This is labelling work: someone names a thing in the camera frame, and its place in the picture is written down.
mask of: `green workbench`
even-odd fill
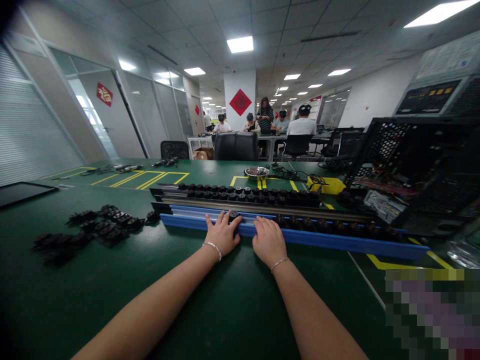
[[[154,162],[121,160],[148,165],[141,171],[157,172],[81,176],[88,168],[107,165],[104,161],[52,174],[38,182],[73,187],[0,211],[4,328],[9,330],[7,342],[19,357],[71,357],[132,298],[200,248],[206,233],[165,228],[160,222],[145,226],[113,248],[94,241],[61,268],[43,266],[42,256],[30,251],[36,236],[76,234],[78,227],[65,224],[69,215],[98,210],[105,204],[144,217],[154,200],[148,187],[156,183],[229,186],[234,182],[235,186],[255,187],[243,178],[243,170],[265,165],[181,160],[178,167],[151,168]],[[51,180],[57,177],[70,179]],[[266,186],[301,190],[302,183],[271,179]],[[384,309],[347,252],[295,244],[287,244],[287,249],[290,259],[370,360],[408,358],[400,339],[385,326]],[[269,269],[255,256],[251,238],[243,238],[240,246],[215,266],[148,358],[300,358],[280,292]]]

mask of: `white pillar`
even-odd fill
[[[233,131],[239,131],[247,121],[247,114],[255,114],[257,72],[252,70],[226,73],[223,75],[223,82],[225,84],[226,121]],[[230,105],[239,90],[242,90],[251,102],[241,115]]]

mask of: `silver bracelet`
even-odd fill
[[[277,262],[275,265],[273,265],[270,269],[270,272],[273,274],[274,273],[274,269],[275,267],[280,264],[281,262],[284,262],[284,261],[287,261],[287,260],[290,260],[288,257],[284,257],[282,260],[280,260],[279,262]]]
[[[220,252],[220,249],[217,247],[217,245],[215,245],[213,242],[204,242],[203,245],[205,245],[205,244],[208,244],[211,247],[214,247],[218,251],[218,255],[220,256],[220,258],[218,259],[218,262],[220,262],[220,260],[222,260],[222,253]]]

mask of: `blue plastic rail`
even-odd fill
[[[172,205],[171,208],[172,212],[174,213],[173,215],[161,215],[161,219],[165,226],[203,231],[207,231],[205,214],[209,214],[212,221],[215,222],[218,214],[220,213],[219,210],[207,208],[203,209],[198,207]],[[242,215],[243,220],[238,226],[238,232],[243,237],[252,238],[257,233],[254,225],[252,224],[257,214],[246,212],[241,212],[240,214]],[[261,216],[271,219],[274,218],[274,216],[271,215],[262,214]],[[430,248],[427,246],[416,244],[381,241],[360,237],[341,236],[291,229],[282,229],[281,231],[285,241],[291,244],[301,244],[355,253],[373,254],[398,259],[418,260],[430,250]]]

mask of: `yellow box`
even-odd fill
[[[340,179],[337,179],[336,177],[324,177],[323,179],[325,180],[325,182],[328,185],[322,185],[321,186],[321,193],[322,194],[337,195],[337,194],[341,193],[343,191],[343,189],[346,188],[345,184]],[[312,179],[309,176],[308,177],[308,182],[306,183],[306,186],[307,186],[307,188],[310,189],[310,191],[315,191],[316,192],[316,191],[318,191],[320,185],[319,184],[314,184],[310,188],[310,186],[313,183],[314,182],[312,181]]]

